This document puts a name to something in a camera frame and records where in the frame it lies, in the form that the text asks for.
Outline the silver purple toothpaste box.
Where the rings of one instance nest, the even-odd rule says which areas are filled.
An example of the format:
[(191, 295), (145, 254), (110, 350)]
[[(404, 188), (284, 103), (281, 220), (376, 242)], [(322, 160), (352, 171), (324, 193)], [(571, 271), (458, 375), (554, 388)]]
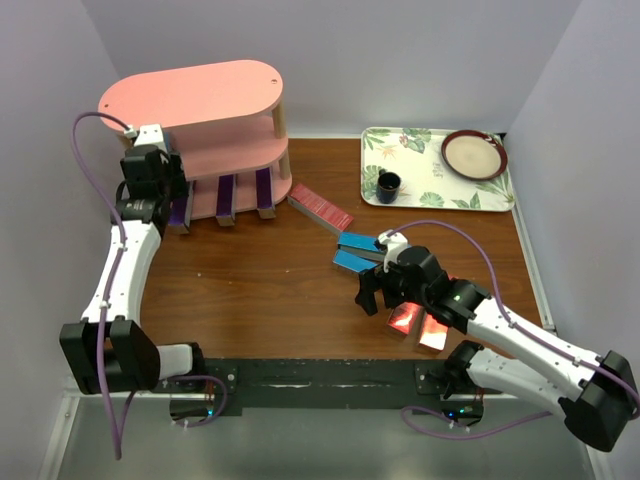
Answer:
[(235, 225), (235, 192), (235, 176), (220, 176), (218, 180), (215, 218), (221, 227)]

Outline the blue toothpaste box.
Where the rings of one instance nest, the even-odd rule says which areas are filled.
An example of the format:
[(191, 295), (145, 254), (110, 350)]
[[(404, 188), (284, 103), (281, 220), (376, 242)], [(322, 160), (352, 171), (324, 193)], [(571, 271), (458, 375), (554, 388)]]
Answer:
[(167, 153), (173, 152), (174, 144), (173, 144), (172, 136), (168, 131), (163, 132), (163, 140), (164, 140), (166, 152)]
[(362, 258), (344, 250), (337, 250), (332, 263), (340, 270), (358, 275), (364, 271), (375, 268), (379, 264), (379, 261)]
[(337, 241), (339, 250), (371, 261), (380, 262), (385, 251), (379, 248), (377, 238), (352, 232), (342, 232)]

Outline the red toothpaste box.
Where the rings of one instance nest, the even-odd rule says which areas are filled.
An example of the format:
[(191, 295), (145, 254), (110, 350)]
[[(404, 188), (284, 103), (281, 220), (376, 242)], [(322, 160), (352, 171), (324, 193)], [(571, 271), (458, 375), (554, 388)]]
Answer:
[(424, 318), (424, 308), (415, 303), (402, 303), (392, 310), (384, 331), (393, 338), (405, 339), (418, 328)]
[(448, 328), (425, 314), (418, 331), (415, 349), (420, 352), (438, 353), (444, 350), (448, 336)]
[(294, 186), (287, 196), (291, 206), (335, 235), (346, 231), (354, 217), (303, 184)]

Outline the blue toothpaste box front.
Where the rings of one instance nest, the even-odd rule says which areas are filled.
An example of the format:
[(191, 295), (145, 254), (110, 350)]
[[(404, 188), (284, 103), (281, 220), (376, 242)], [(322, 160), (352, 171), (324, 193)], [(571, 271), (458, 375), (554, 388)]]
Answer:
[(164, 140), (166, 152), (167, 153), (173, 152), (174, 144), (173, 144), (172, 136), (168, 131), (163, 132), (163, 140)]

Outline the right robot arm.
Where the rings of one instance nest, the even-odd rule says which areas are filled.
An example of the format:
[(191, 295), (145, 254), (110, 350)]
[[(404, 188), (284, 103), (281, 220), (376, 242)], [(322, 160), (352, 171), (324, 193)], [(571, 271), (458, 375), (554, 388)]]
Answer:
[(408, 302), (438, 323), (472, 336), (448, 358), (448, 386), (474, 386), (516, 396), (560, 418), (584, 444), (610, 452), (639, 416), (639, 394), (629, 361), (615, 351), (599, 355), (564, 341), (510, 312), (497, 297), (450, 276), (424, 247), (359, 275), (355, 301), (368, 315), (381, 293), (388, 308)]

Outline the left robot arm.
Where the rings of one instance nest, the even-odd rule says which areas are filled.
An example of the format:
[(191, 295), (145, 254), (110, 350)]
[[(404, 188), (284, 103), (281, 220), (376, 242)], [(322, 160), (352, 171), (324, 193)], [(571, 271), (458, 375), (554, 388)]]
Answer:
[(62, 327), (59, 341), (79, 390), (153, 390), (172, 378), (185, 392), (207, 380), (195, 342), (155, 345), (144, 333), (140, 308), (148, 272), (169, 223), (171, 203), (187, 190), (178, 154), (154, 145), (133, 147), (121, 161), (110, 248), (98, 287), (77, 323)]

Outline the pink three-tier shelf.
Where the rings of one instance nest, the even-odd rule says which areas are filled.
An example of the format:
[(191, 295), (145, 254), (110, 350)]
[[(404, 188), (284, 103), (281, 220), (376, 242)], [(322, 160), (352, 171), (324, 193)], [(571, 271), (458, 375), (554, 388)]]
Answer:
[(141, 73), (119, 80), (98, 108), (134, 126), (159, 124), (194, 183), (192, 219), (216, 214), (218, 180), (234, 175), (235, 213), (256, 210), (257, 170), (270, 167), (274, 206), (292, 186), (278, 70), (234, 60)]

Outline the dark blue mug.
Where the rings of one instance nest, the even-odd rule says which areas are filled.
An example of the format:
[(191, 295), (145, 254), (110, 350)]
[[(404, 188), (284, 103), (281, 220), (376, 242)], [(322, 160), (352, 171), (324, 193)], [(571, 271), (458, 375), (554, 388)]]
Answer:
[(401, 178), (394, 172), (381, 169), (376, 183), (376, 198), (383, 205), (396, 201), (401, 187)]

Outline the floral serving tray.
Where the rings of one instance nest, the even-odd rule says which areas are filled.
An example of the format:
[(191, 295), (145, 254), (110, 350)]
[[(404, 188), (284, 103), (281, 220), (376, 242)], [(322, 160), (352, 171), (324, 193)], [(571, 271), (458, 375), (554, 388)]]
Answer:
[(382, 170), (401, 179), (400, 208), (458, 209), (506, 212), (515, 204), (508, 171), (480, 181), (465, 179), (442, 158), (441, 146), (452, 132), (414, 127), (369, 127), (361, 134), (361, 196), (379, 206), (376, 185)]

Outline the red rimmed beige plate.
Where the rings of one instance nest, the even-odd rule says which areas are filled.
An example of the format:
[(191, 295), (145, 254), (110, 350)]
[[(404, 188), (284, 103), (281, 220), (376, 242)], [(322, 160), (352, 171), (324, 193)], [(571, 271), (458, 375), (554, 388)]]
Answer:
[(459, 130), (447, 135), (441, 144), (441, 156), (457, 175), (474, 181), (494, 179), (508, 164), (500, 139), (476, 130)]

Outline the black base mat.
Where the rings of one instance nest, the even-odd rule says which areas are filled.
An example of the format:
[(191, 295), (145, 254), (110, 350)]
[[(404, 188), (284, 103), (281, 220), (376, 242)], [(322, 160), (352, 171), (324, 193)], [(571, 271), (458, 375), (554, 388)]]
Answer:
[(197, 361), (195, 372), (224, 383), (226, 415), (249, 408), (398, 410), (481, 396), (449, 377), (443, 360), (209, 358)]

